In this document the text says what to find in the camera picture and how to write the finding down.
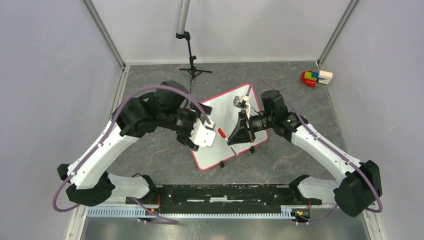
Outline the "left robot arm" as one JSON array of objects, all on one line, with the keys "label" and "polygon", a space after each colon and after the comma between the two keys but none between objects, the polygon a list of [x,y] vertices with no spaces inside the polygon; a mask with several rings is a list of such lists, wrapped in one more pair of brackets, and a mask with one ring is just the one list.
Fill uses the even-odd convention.
[{"label": "left robot arm", "polygon": [[133,197],[153,203],[157,186],[148,175],[119,176],[109,173],[108,167],[158,128],[174,131],[177,141],[193,151],[211,147],[216,136],[212,110],[173,80],[137,89],[111,114],[100,136],[78,160],[58,166],[59,189],[65,190],[70,202],[87,207],[112,198]]}]

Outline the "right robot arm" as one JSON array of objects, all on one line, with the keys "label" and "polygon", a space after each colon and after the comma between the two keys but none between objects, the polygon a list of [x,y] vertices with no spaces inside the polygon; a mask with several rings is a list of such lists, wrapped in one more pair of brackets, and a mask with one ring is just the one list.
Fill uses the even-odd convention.
[{"label": "right robot arm", "polygon": [[289,143],[301,148],[317,160],[333,176],[333,180],[317,179],[309,175],[291,183],[289,199],[302,204],[307,199],[334,203],[350,217],[363,211],[383,211],[382,183],[379,166],[372,160],[359,160],[341,150],[320,134],[297,110],[289,111],[278,90],[267,90],[260,96],[263,110],[250,115],[248,94],[236,96],[237,123],[228,137],[228,146],[252,143],[256,133],[268,129]]}]

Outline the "red marker cap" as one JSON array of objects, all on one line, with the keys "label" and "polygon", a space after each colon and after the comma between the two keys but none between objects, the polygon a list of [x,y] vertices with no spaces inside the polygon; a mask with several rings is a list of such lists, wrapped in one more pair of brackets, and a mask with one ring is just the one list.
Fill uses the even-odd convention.
[{"label": "red marker cap", "polygon": [[221,128],[218,128],[218,133],[223,139],[227,139],[227,136]]}]

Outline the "white marker pen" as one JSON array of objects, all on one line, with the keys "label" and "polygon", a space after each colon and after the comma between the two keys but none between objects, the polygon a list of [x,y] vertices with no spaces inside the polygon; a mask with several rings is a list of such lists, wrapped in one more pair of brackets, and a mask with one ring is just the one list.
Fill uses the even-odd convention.
[{"label": "white marker pen", "polygon": [[235,148],[230,145],[230,141],[228,140],[227,137],[224,138],[225,142],[227,143],[227,146],[231,149],[231,151],[234,153],[235,156],[239,156],[238,152],[235,150]]}]

